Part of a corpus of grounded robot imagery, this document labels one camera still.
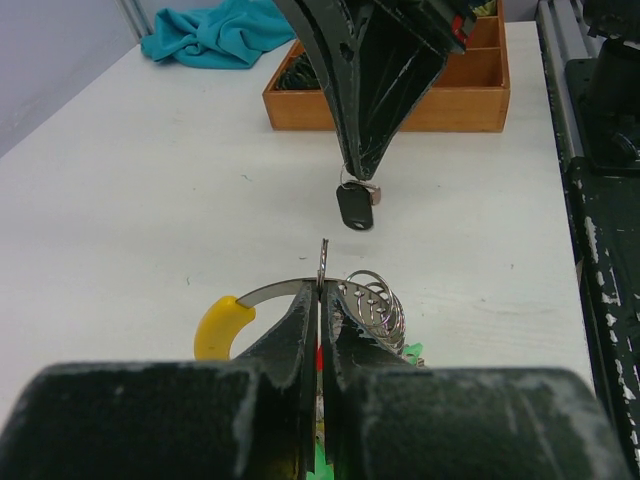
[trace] white table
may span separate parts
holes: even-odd
[[[250,71],[129,52],[0,160],[0,423],[46,365],[192,358],[226,294],[369,268],[428,364],[558,366],[591,382],[534,24],[507,28],[512,96],[493,134],[399,134],[369,233],[335,199],[333,133],[276,133]],[[290,299],[259,310],[242,351]]]

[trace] black key tag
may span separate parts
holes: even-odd
[[[347,227],[358,231],[373,228],[373,198],[365,186],[357,182],[345,182],[336,190],[336,197],[342,221]]]

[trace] teal cloth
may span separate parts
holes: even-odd
[[[264,53],[294,38],[272,0],[226,0],[212,9],[156,14],[155,33],[142,39],[144,55],[173,58],[195,68],[251,68]]]

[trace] yellow handle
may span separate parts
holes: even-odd
[[[236,335],[256,318],[256,309],[243,307],[236,297],[222,297],[204,314],[193,341],[196,360],[229,360]]]

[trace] wooden tray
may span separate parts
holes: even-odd
[[[275,90],[280,73],[304,51],[296,41],[262,94],[274,130],[334,130],[321,90]],[[478,19],[464,55],[451,55],[436,84],[402,131],[501,132],[511,86],[502,2],[498,16]]]

